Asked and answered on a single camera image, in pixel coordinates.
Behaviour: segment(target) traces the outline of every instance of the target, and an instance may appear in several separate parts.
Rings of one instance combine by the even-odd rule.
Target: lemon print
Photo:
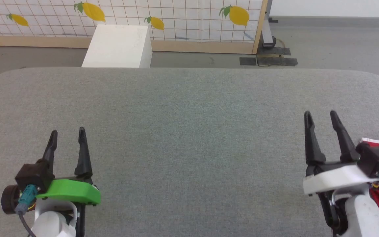
[[[22,26],[29,26],[29,23],[26,19],[24,19],[21,15],[15,15],[15,14],[8,14],[7,18],[10,20],[14,20],[17,24]]]
[[[154,17],[154,16],[149,16],[149,17],[144,18],[144,21],[146,21],[146,20],[147,20],[147,23],[149,23],[149,24],[151,22],[152,26],[154,28],[156,28],[158,30],[164,30],[164,23],[159,18]]]
[[[83,10],[84,10],[84,13],[89,18],[95,21],[106,21],[105,13],[103,13],[102,9],[100,9],[98,6],[94,4],[80,2],[80,3],[74,4],[74,11],[75,11],[75,8],[77,8],[77,10],[81,12],[81,14],[83,14]]]
[[[225,18],[229,15],[230,21],[232,21],[235,25],[246,26],[248,24],[248,12],[241,7],[229,5],[228,7],[220,9],[220,12],[218,13],[219,15],[221,14],[221,11],[223,11]]]

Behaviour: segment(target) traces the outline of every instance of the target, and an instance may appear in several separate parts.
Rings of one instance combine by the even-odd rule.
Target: white wall
[[[273,0],[270,15],[379,17],[379,0]]]

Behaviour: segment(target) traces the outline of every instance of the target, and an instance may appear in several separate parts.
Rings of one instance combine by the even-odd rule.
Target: wooden frame
[[[152,40],[153,51],[256,54],[260,42],[268,0],[263,0],[254,43],[246,42],[186,42]],[[88,48],[91,38],[0,36],[0,46]]]

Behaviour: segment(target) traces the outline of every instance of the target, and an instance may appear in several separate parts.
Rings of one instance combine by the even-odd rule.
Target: lemon pattern curtain
[[[92,37],[148,25],[152,40],[254,42],[261,0],[0,0],[0,36]]]

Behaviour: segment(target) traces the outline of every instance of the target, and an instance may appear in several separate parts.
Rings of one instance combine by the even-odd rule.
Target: black cable
[[[36,237],[36,235],[33,234],[33,231],[32,231],[32,230],[30,229],[30,227],[27,225],[26,220],[24,219],[23,213],[20,212],[20,213],[18,214],[18,216],[20,217],[20,221],[21,221],[21,223],[23,224],[23,226],[24,226],[24,228],[26,229],[26,231],[29,233],[29,235],[30,235],[31,237]]]

